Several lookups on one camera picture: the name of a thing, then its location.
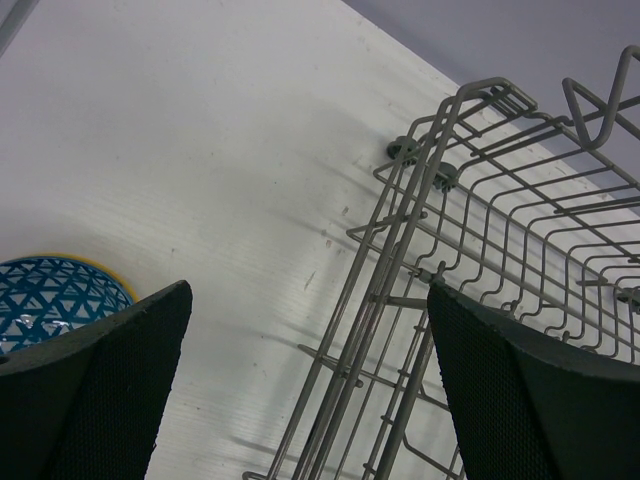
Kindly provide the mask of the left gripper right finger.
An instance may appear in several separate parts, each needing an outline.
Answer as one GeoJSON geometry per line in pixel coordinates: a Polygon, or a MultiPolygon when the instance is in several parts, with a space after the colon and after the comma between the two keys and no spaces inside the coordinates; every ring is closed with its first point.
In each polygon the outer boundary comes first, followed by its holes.
{"type": "Polygon", "coordinates": [[[638,366],[445,285],[431,286],[427,311],[468,478],[638,478],[638,366]]]}

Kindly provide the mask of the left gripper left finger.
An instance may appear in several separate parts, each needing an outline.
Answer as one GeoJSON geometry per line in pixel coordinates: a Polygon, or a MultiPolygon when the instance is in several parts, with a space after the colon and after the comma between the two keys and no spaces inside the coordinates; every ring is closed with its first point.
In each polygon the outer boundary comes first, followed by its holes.
{"type": "Polygon", "coordinates": [[[4,479],[142,479],[192,312],[178,281],[1,357],[4,479]]]}

